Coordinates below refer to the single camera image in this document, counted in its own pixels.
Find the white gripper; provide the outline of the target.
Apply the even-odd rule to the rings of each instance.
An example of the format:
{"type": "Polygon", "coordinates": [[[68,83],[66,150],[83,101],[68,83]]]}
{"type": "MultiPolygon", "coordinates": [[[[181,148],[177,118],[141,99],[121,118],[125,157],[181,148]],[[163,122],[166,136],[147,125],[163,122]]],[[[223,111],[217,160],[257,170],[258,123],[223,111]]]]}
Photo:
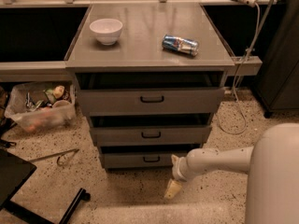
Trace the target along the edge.
{"type": "Polygon", "coordinates": [[[178,157],[174,154],[171,155],[172,176],[174,179],[170,179],[167,184],[167,188],[164,197],[168,200],[173,199],[182,189],[182,184],[179,182],[187,182],[188,178],[185,174],[186,168],[186,158],[178,157]]]}

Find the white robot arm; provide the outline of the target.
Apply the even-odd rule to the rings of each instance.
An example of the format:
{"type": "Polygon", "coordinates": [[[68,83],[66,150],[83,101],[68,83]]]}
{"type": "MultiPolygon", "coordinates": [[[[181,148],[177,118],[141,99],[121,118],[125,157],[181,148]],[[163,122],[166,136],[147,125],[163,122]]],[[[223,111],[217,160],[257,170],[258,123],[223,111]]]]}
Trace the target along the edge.
{"type": "Polygon", "coordinates": [[[196,148],[173,155],[172,178],[164,197],[174,198],[183,184],[214,171],[248,176],[245,224],[299,224],[299,124],[266,130],[252,147],[220,151],[196,148]]]}

